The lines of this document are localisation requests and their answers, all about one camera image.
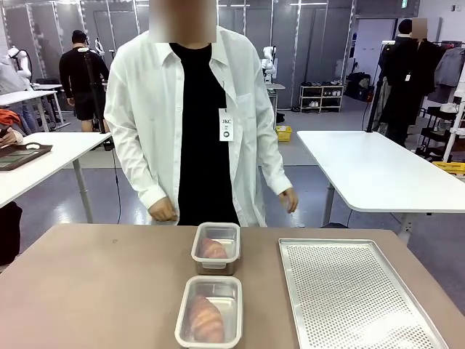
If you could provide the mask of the person's right hand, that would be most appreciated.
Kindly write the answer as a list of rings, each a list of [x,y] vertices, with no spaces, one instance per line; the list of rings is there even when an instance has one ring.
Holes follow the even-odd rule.
[[[177,221],[176,210],[174,209],[171,200],[168,197],[161,198],[155,202],[148,209],[148,213],[156,222]]]

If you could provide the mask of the person's left hand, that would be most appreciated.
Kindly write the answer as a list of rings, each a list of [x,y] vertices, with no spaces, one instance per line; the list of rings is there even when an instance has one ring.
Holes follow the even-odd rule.
[[[281,204],[288,214],[294,213],[298,207],[299,199],[295,190],[290,187],[278,195]]]

